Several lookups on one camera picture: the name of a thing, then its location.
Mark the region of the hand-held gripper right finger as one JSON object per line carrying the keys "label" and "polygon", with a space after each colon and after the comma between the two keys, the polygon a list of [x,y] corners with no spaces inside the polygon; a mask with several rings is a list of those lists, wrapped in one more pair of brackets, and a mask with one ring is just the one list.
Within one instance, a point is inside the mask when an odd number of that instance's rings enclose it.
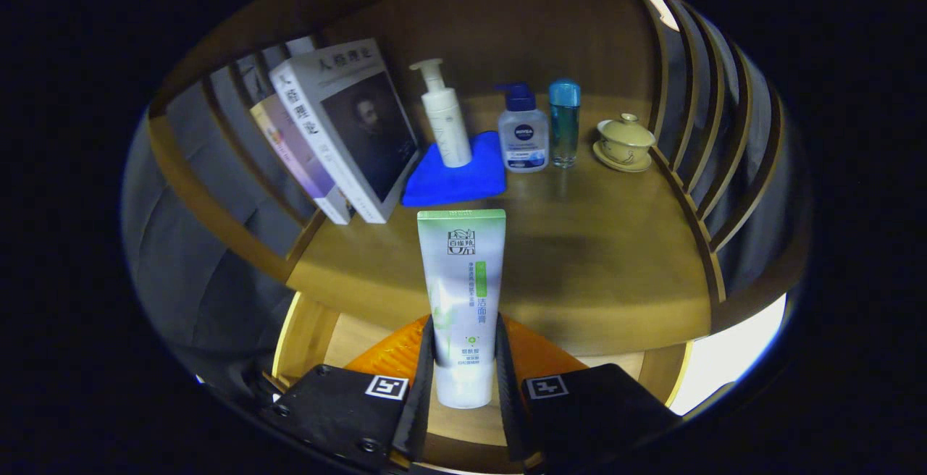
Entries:
{"label": "hand-held gripper right finger", "polygon": [[602,465],[681,426],[620,366],[585,366],[506,316],[495,362],[508,454],[520,464]]}

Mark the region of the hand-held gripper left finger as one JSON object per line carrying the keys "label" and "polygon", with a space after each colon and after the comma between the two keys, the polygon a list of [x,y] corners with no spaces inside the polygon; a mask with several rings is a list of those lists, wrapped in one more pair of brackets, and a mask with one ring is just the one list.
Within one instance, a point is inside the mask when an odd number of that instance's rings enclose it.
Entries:
{"label": "hand-held gripper left finger", "polygon": [[267,426],[312,452],[363,472],[388,472],[391,455],[420,461],[427,436],[435,333],[431,316],[413,331],[413,373],[391,376],[312,367],[295,386],[261,410]]}

